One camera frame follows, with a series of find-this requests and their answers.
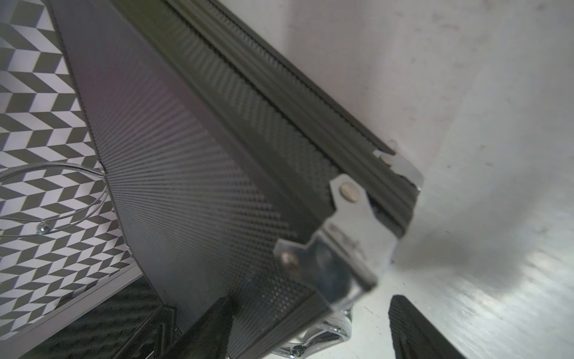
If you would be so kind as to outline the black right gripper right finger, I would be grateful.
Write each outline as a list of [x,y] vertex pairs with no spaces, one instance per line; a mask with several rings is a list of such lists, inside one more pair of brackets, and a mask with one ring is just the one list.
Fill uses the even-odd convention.
[[405,296],[391,298],[388,317],[397,359],[464,358]]

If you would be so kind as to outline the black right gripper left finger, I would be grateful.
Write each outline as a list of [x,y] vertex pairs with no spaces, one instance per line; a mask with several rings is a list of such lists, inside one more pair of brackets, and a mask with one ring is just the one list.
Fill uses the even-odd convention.
[[218,299],[160,358],[225,359],[235,314],[231,297]]

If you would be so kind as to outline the black carbon poker case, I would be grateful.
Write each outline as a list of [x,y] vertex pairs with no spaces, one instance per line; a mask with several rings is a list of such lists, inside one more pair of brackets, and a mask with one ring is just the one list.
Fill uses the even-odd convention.
[[50,1],[126,242],[226,358],[348,341],[422,175],[218,1]]

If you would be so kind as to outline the small silver poker case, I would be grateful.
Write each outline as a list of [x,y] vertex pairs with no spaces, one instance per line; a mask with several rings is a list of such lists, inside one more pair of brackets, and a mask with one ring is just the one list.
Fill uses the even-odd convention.
[[22,357],[113,358],[155,312],[160,323],[175,326],[176,308],[141,277]]

